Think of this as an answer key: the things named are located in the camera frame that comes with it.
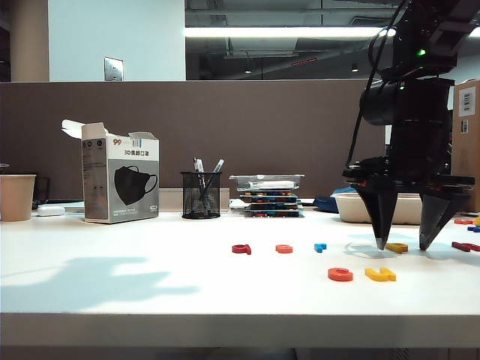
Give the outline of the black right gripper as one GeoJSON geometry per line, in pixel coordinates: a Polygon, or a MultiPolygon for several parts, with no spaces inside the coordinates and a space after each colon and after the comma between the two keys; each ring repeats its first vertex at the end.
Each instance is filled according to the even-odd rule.
{"type": "Polygon", "coordinates": [[[398,194],[418,194],[422,201],[419,247],[426,251],[468,201],[475,180],[442,173],[447,120],[380,119],[369,123],[391,126],[389,148],[381,156],[348,163],[343,176],[363,200],[380,250],[389,238],[398,194]]]}

